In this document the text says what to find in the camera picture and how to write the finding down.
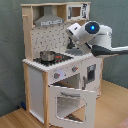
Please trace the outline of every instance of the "toy kitchen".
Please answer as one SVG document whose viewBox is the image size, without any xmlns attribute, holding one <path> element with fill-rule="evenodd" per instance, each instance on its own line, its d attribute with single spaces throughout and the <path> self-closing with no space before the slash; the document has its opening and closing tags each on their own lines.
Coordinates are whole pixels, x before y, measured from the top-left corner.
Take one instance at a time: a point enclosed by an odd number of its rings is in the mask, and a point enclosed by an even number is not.
<svg viewBox="0 0 128 128">
<path fill-rule="evenodd" d="M 22 4 L 26 108 L 45 128 L 93 128 L 102 59 L 66 34 L 89 20 L 90 2 Z"/>
</svg>

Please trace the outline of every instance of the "silver pot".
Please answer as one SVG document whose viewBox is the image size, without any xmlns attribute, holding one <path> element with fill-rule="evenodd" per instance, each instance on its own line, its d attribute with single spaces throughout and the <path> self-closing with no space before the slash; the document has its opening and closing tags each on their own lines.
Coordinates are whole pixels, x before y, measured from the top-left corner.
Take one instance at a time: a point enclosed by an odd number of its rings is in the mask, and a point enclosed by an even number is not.
<svg viewBox="0 0 128 128">
<path fill-rule="evenodd" d="M 40 57 L 42 61 L 53 61 L 55 60 L 55 52 L 54 51 L 41 51 Z"/>
</svg>

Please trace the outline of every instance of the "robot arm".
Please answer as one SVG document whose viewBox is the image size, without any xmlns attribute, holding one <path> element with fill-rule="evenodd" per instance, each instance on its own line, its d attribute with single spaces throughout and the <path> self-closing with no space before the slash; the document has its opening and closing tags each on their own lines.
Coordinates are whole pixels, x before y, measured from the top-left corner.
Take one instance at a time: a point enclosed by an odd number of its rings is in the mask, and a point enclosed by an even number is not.
<svg viewBox="0 0 128 128">
<path fill-rule="evenodd" d="M 87 22 L 82 26 L 75 23 L 68 27 L 66 32 L 84 54 L 91 52 L 97 58 L 128 54 L 128 46 L 112 48 L 112 29 L 95 21 Z M 92 40 L 92 48 L 88 45 L 90 40 Z"/>
</svg>

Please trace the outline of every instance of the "stovetop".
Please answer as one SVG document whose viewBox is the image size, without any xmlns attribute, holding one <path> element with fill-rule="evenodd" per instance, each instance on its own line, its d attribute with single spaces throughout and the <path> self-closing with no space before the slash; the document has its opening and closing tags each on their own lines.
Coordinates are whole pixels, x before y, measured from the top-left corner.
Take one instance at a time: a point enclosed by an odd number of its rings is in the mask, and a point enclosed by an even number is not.
<svg viewBox="0 0 128 128">
<path fill-rule="evenodd" d="M 61 59 L 55 59 L 53 61 L 42 61 L 41 58 L 36 58 L 34 59 L 33 61 L 34 62 L 37 62 L 37 63 L 40 63 L 46 67 L 49 67 L 49 66 L 52 66 L 52 65 L 55 65 L 55 64 L 58 64 L 58 63 L 62 63 L 62 62 L 65 62 L 67 60 L 70 60 L 70 59 L 74 59 L 73 57 L 70 57 L 70 56 L 67 56 L 67 55 L 64 55 L 64 54 L 61 54 L 61 53 L 56 53 L 57 56 L 62 56 Z"/>
</svg>

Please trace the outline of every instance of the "gray wall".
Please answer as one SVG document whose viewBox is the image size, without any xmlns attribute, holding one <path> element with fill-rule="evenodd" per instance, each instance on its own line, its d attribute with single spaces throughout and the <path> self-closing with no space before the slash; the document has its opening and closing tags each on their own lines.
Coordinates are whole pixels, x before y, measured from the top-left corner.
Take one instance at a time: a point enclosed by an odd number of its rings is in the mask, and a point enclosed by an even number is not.
<svg viewBox="0 0 128 128">
<path fill-rule="evenodd" d="M 127 45 L 128 1 L 86 1 L 92 2 L 90 19 L 112 27 L 113 47 Z M 22 65 L 25 55 L 20 4 L 43 2 L 60 0 L 0 0 L 0 116 L 14 111 L 21 101 L 25 101 Z M 103 78 L 128 88 L 127 58 L 124 55 L 105 59 Z"/>
</svg>

